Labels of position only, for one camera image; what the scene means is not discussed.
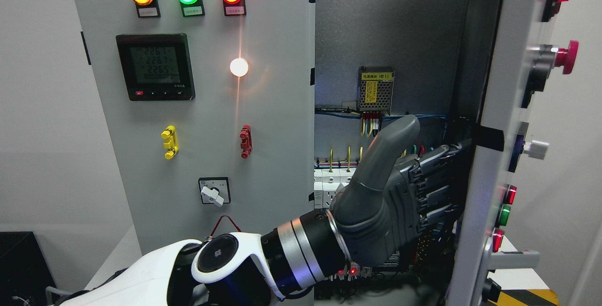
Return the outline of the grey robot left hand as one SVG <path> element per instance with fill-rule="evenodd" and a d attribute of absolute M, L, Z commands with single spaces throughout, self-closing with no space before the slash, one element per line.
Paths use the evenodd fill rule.
<path fill-rule="evenodd" d="M 351 260 L 362 266 L 380 265 L 439 223 L 453 225 L 461 214 L 456 180 L 472 140 L 403 157 L 419 131 L 413 115 L 384 128 L 334 200 L 338 231 Z"/>

